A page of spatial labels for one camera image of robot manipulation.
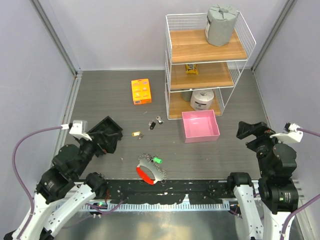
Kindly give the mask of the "metal keyring holder red grip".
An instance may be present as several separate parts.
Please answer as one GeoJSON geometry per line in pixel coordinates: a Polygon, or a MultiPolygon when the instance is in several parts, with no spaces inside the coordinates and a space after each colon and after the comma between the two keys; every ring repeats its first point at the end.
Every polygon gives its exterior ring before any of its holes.
{"type": "Polygon", "coordinates": [[[138,176],[149,185],[155,185],[156,183],[164,184],[168,174],[162,169],[161,164],[152,162],[151,157],[153,157],[153,155],[147,153],[141,155],[138,158],[136,172],[138,176]]]}

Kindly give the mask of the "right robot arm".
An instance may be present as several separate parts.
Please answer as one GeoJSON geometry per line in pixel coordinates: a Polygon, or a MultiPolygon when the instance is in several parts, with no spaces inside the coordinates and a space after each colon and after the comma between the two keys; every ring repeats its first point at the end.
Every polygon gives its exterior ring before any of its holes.
{"type": "Polygon", "coordinates": [[[292,180],[297,168],[296,151],[290,143],[299,143],[303,133],[295,123],[286,123],[284,132],[275,133],[264,122],[238,123],[236,137],[240,140],[255,136],[246,147],[255,152],[260,179],[254,192],[251,177],[246,172],[232,172],[226,191],[236,197],[240,212],[235,221],[240,240],[287,240],[298,208],[299,194],[292,180]]]}

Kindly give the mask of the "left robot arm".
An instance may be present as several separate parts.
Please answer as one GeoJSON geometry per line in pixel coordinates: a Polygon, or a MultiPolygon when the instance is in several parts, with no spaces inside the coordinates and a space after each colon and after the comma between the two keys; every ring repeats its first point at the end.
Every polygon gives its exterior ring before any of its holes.
{"type": "Polygon", "coordinates": [[[107,194],[104,177],[93,172],[67,200],[67,193],[76,185],[94,156],[113,153],[119,139],[118,133],[96,131],[91,139],[83,136],[79,146],[64,145],[53,158],[53,166],[41,177],[31,197],[29,213],[20,226],[7,233],[5,240],[52,240],[71,217],[88,201],[101,199],[107,194]]]}

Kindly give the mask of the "black plastic bin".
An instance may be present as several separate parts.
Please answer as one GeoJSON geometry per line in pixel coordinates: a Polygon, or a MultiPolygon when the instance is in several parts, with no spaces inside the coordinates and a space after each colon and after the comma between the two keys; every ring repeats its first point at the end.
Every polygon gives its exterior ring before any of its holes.
{"type": "Polygon", "coordinates": [[[102,131],[106,135],[118,134],[118,140],[120,141],[123,137],[123,129],[110,117],[106,116],[96,126],[91,128],[87,133],[93,134],[98,131],[102,131]]]}

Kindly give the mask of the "yellow tag key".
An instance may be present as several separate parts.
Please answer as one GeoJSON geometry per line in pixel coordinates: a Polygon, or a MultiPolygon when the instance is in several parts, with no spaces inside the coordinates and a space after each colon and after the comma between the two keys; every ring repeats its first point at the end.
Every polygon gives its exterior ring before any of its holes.
{"type": "Polygon", "coordinates": [[[135,131],[135,132],[133,132],[133,133],[132,133],[132,136],[133,136],[133,137],[136,137],[136,138],[139,138],[139,139],[141,139],[141,138],[144,137],[144,135],[143,135],[140,131],[135,131]]]}

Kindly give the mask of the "black tag key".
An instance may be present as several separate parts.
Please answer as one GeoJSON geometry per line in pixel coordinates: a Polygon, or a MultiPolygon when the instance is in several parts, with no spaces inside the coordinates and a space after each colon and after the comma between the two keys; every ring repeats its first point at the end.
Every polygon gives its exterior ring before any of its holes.
{"type": "Polygon", "coordinates": [[[156,122],[152,121],[152,122],[149,122],[149,130],[153,130],[156,126],[156,122]]]}

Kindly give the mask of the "orange cardboard box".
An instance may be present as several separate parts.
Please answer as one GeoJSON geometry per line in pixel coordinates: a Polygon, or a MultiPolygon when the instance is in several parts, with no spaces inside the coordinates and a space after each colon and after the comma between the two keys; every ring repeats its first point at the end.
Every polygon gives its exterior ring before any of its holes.
{"type": "Polygon", "coordinates": [[[149,104],[152,102],[150,82],[148,78],[132,80],[131,92],[134,105],[149,104]]]}

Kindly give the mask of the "pink open box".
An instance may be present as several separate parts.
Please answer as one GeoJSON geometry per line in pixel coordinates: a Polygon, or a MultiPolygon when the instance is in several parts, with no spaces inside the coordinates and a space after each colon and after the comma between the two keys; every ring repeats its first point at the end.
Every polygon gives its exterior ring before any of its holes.
{"type": "Polygon", "coordinates": [[[182,123],[186,144],[215,142],[220,137],[213,109],[182,112],[182,123]]]}

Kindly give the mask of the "white paper roll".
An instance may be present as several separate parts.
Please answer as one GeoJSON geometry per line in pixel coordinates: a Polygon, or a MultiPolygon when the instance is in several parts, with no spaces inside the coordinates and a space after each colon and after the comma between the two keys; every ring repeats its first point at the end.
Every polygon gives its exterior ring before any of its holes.
{"type": "Polygon", "coordinates": [[[192,92],[190,106],[195,111],[209,110],[215,98],[212,89],[195,90],[192,92]]]}

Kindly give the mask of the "grey can on shelf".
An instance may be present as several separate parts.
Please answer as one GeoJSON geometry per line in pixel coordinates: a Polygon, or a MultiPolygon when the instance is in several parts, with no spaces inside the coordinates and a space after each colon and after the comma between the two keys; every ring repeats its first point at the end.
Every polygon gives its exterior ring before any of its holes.
{"type": "Polygon", "coordinates": [[[193,91],[192,90],[189,90],[189,91],[183,91],[181,92],[181,97],[184,101],[186,102],[190,102],[191,101],[191,98],[192,98],[192,94],[193,94],[193,91]]]}

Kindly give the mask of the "yellow snack packet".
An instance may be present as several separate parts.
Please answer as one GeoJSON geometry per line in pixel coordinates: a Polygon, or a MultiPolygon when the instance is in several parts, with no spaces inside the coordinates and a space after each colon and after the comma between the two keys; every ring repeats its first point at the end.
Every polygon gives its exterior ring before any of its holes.
{"type": "Polygon", "coordinates": [[[186,71],[185,71],[186,74],[195,74],[195,75],[199,74],[197,64],[185,64],[185,68],[186,68],[186,71]]]}

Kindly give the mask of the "grey wrapped paper roll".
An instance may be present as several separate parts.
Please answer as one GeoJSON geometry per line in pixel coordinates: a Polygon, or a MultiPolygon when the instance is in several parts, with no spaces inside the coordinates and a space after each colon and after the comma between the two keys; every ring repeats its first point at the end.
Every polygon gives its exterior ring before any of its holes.
{"type": "Polygon", "coordinates": [[[206,16],[205,38],[213,46],[229,43],[239,12],[232,5],[216,4],[210,7],[206,16]]]}

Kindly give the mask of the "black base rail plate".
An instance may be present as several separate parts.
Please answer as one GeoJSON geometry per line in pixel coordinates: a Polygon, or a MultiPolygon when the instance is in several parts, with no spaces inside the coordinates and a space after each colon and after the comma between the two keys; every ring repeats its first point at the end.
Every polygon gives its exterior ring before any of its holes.
{"type": "Polygon", "coordinates": [[[109,200],[112,204],[179,205],[189,199],[192,205],[221,204],[223,199],[234,199],[235,195],[225,180],[175,179],[150,185],[143,180],[107,181],[109,200]]]}

